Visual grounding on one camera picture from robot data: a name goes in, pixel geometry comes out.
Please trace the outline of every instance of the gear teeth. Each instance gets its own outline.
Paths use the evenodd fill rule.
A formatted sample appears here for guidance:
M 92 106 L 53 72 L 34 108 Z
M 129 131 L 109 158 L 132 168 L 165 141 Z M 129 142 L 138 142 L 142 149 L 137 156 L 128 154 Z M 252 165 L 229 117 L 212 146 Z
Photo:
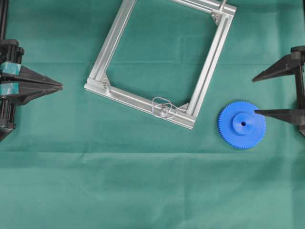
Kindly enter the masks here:
M 264 133 L 262 134 L 262 136 L 260 138 L 258 138 L 253 144 L 251 145 L 248 145 L 248 146 L 236 146 L 235 144 L 232 144 L 229 139 L 227 139 L 223 132 L 222 132 L 222 127 L 221 127 L 221 119 L 223 117 L 223 115 L 225 114 L 226 110 L 229 109 L 229 107 L 231 107 L 232 105 L 234 104 L 248 104 L 248 105 L 251 105 L 253 107 L 255 107 L 255 110 L 259 110 L 259 108 L 254 105 L 253 103 L 251 102 L 248 102 L 248 101 L 236 101 L 236 102 L 233 102 L 233 103 L 230 103 L 228 104 L 219 114 L 219 118 L 218 118 L 218 123 L 217 123 L 217 128 L 218 128 L 218 132 L 220 133 L 222 139 L 229 145 L 237 148 L 237 149 L 250 149 L 250 148 L 253 148 L 255 147 L 256 145 L 258 145 L 264 138 L 265 134 L 266 134 L 266 119 L 264 118 Z

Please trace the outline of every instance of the blue gear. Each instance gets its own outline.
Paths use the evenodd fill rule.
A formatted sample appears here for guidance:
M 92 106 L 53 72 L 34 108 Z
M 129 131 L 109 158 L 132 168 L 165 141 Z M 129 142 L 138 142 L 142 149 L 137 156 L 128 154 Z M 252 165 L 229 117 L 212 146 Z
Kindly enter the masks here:
M 218 118 L 218 130 L 223 139 L 238 149 L 256 146 L 266 133 L 264 116 L 251 103 L 238 101 L 227 105 Z

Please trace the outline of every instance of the aluminum frame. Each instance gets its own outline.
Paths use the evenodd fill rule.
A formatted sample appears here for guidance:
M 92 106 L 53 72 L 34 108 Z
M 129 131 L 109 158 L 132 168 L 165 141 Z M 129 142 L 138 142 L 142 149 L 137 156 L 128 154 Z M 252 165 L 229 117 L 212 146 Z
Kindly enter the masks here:
M 216 0 L 170 1 L 209 13 L 218 25 L 190 102 L 181 106 L 180 109 L 172 109 L 169 112 L 171 118 L 159 117 L 166 121 L 193 129 L 237 8 L 226 4 L 226 0 L 223 2 Z M 123 0 L 84 88 L 89 92 L 93 92 L 153 115 L 153 109 L 159 112 L 162 111 L 161 106 L 155 106 L 156 104 L 153 104 L 153 101 L 151 100 L 111 86 L 106 75 L 107 68 L 112 60 L 113 54 L 122 37 L 136 2 L 137 0 Z

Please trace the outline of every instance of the green fabric background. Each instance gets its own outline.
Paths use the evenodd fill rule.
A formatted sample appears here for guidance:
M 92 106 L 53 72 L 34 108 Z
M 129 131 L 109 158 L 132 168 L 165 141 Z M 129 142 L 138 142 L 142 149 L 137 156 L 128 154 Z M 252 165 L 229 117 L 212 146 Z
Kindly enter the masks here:
M 267 119 L 250 150 L 227 145 L 228 103 L 295 104 L 293 77 L 251 79 L 305 44 L 301 0 L 238 7 L 194 130 L 83 88 L 122 0 L 11 0 L 7 39 L 23 64 L 64 84 L 19 107 L 0 146 L 0 229 L 303 229 L 305 139 Z M 168 0 L 139 0 L 109 67 L 113 85 L 190 99 L 216 26 Z

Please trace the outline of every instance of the clamp jaw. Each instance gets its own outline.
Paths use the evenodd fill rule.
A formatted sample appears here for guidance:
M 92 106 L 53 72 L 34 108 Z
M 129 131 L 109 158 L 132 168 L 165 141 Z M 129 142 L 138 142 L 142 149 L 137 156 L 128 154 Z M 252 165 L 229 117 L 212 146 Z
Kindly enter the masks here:
M 258 110 L 257 114 L 273 117 L 284 122 L 298 126 L 299 131 L 305 136 L 305 91 L 304 72 L 305 46 L 298 46 L 291 49 L 289 55 L 284 56 L 267 70 L 260 73 L 252 81 L 257 82 L 285 75 L 294 75 L 297 95 L 297 109 L 283 110 Z
M 0 141 L 11 133 L 17 105 L 62 90 L 62 84 L 21 65 L 24 49 L 0 40 Z

